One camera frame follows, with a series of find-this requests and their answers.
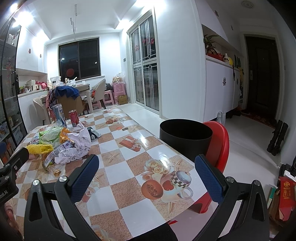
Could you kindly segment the white plastic bag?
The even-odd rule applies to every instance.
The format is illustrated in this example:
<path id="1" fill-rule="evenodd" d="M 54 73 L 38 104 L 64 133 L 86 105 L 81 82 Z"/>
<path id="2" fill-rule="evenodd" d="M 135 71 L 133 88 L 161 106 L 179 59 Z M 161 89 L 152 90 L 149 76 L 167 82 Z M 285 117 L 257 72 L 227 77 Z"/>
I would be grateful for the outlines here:
<path id="1" fill-rule="evenodd" d="M 56 164 L 66 164 L 76 161 L 89 153 L 91 137 L 88 129 L 81 122 L 72 128 L 72 132 L 68 133 L 67 137 L 69 137 L 71 143 L 74 145 L 59 152 L 58 156 L 54 159 Z"/>
<path id="2" fill-rule="evenodd" d="M 218 112 L 216 121 L 224 126 L 226 121 L 226 113 L 222 111 Z"/>

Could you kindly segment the potted plant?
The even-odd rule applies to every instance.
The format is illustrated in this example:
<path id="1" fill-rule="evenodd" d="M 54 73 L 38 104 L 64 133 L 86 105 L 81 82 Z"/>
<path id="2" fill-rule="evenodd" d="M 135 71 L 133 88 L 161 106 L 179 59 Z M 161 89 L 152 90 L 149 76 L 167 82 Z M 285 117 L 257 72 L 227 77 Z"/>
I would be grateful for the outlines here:
<path id="1" fill-rule="evenodd" d="M 205 51 L 206 55 L 212 54 L 212 55 L 218 55 L 218 52 L 215 50 L 214 43 L 215 41 L 213 38 L 218 37 L 218 35 L 204 35 L 203 41 L 205 44 Z"/>

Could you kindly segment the blue cloth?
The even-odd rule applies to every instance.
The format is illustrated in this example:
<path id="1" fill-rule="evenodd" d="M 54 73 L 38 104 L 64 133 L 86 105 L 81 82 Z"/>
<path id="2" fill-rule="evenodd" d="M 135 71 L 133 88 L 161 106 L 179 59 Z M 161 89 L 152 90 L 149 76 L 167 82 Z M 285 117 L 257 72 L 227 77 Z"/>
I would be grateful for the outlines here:
<path id="1" fill-rule="evenodd" d="M 59 97 L 59 96 L 66 96 L 67 98 L 72 97 L 73 99 L 76 99 L 80 94 L 79 94 L 79 90 L 65 85 L 65 86 L 57 86 L 55 88 L 55 96 Z"/>

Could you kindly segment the red soda can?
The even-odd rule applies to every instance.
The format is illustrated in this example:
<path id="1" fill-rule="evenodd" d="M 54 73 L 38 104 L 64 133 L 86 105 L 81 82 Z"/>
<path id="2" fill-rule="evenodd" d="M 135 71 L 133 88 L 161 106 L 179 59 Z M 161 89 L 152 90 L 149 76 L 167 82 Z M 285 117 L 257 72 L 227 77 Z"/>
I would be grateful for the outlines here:
<path id="1" fill-rule="evenodd" d="M 69 118 L 73 127 L 76 127 L 79 124 L 79 118 L 76 109 L 69 111 Z"/>

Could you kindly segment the orange snack bag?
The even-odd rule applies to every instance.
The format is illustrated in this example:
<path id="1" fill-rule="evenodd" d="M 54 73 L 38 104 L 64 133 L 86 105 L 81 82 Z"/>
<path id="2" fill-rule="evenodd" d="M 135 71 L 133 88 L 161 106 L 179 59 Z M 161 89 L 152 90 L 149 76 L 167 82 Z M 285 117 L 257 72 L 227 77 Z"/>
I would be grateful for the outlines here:
<path id="1" fill-rule="evenodd" d="M 59 141 L 61 144 L 65 143 L 66 141 L 70 140 L 68 137 L 68 134 L 71 133 L 67 128 L 62 128 L 60 135 L 59 135 Z"/>

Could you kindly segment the white dining table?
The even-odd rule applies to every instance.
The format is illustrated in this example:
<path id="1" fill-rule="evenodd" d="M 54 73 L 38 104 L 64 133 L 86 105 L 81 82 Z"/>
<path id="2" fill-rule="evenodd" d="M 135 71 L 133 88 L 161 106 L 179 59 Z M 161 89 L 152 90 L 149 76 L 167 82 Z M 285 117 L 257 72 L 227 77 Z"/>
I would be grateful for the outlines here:
<path id="1" fill-rule="evenodd" d="M 75 88 L 78 89 L 79 94 L 81 96 L 86 96 L 87 97 L 87 103 L 88 103 L 88 106 L 89 106 L 89 112 L 90 113 L 93 113 L 90 84 L 76 85 Z"/>

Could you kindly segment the lavender snack packet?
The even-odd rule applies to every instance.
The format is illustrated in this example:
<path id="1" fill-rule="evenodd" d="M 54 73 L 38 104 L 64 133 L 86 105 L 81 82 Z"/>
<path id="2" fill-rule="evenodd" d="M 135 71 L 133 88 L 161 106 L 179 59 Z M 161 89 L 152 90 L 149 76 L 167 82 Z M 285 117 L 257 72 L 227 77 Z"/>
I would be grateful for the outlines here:
<path id="1" fill-rule="evenodd" d="M 46 159 L 43 161 L 43 168 L 46 170 L 50 165 L 53 165 L 55 163 L 55 158 L 58 157 L 61 151 L 72 147 L 74 147 L 74 143 L 71 141 L 66 141 L 63 144 L 56 147 L 51 153 L 48 154 Z"/>

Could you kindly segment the yellow corrugated sponge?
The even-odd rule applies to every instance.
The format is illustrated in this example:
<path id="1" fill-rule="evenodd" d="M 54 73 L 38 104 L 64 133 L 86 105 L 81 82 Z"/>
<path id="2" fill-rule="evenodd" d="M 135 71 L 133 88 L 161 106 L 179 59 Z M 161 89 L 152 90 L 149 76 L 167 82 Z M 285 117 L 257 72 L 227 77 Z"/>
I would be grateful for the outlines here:
<path id="1" fill-rule="evenodd" d="M 30 144 L 26 148 L 33 155 L 48 154 L 54 150 L 51 144 Z"/>

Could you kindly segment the dark entrance door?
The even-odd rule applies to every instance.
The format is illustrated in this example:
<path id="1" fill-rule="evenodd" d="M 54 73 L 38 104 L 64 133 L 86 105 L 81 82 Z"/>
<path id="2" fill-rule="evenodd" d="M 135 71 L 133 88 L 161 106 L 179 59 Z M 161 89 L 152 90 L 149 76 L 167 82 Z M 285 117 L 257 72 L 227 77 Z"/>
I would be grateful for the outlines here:
<path id="1" fill-rule="evenodd" d="M 248 90 L 245 114 L 267 126 L 276 126 L 280 95 L 280 60 L 274 38 L 245 36 Z"/>

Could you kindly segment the white plastic bag on floor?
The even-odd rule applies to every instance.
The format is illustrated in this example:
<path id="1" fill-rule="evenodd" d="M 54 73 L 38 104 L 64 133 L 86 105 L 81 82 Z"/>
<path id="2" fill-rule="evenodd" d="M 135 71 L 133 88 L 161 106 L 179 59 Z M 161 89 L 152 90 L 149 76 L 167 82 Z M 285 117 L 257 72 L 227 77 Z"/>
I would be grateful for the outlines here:
<path id="1" fill-rule="evenodd" d="M 218 112 L 216 121 L 224 126 L 226 121 L 226 113 L 222 111 Z"/>

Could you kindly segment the white shoe cabinet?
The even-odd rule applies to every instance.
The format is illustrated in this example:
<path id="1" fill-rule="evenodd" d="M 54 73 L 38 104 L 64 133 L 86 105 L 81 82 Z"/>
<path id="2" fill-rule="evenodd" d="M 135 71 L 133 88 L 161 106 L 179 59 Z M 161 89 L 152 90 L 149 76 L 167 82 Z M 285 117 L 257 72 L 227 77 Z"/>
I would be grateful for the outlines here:
<path id="1" fill-rule="evenodd" d="M 220 60 L 206 56 L 206 94 L 203 121 L 217 118 L 238 106 L 240 72 Z"/>

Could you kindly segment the glass sliding door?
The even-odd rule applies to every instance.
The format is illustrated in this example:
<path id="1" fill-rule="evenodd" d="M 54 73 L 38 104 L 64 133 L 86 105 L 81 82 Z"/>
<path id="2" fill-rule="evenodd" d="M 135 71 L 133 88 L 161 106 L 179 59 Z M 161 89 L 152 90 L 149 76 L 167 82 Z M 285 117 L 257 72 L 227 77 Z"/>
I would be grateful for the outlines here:
<path id="1" fill-rule="evenodd" d="M 161 111 L 159 45 L 154 11 L 149 10 L 128 30 L 133 99 L 153 113 Z"/>

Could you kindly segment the dark window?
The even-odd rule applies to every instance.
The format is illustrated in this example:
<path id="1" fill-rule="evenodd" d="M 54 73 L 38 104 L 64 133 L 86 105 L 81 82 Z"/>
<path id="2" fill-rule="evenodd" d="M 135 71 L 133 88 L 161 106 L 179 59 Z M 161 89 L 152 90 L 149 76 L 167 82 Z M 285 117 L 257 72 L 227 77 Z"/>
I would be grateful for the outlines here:
<path id="1" fill-rule="evenodd" d="M 101 75 L 99 38 L 59 45 L 58 58 L 62 81 L 83 80 Z"/>

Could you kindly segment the red gift box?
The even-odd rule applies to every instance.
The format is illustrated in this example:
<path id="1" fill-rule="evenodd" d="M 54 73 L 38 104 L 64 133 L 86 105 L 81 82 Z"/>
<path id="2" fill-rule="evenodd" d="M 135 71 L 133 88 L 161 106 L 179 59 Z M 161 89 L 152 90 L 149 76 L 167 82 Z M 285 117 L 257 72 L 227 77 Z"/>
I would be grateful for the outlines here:
<path id="1" fill-rule="evenodd" d="M 288 221 L 291 213 L 295 210 L 295 182 L 288 177 L 279 177 L 279 181 L 279 218 L 282 221 Z"/>

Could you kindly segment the green plastic bag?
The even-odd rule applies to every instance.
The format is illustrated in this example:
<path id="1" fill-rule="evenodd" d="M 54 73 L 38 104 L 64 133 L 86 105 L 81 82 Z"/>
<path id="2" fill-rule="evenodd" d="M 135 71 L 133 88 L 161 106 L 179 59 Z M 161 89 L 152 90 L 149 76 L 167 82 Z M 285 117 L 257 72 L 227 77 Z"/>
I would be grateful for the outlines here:
<path id="1" fill-rule="evenodd" d="M 39 144 L 52 145 L 54 148 L 59 146 L 60 143 L 60 132 L 62 127 L 52 127 L 46 131 L 39 132 Z"/>

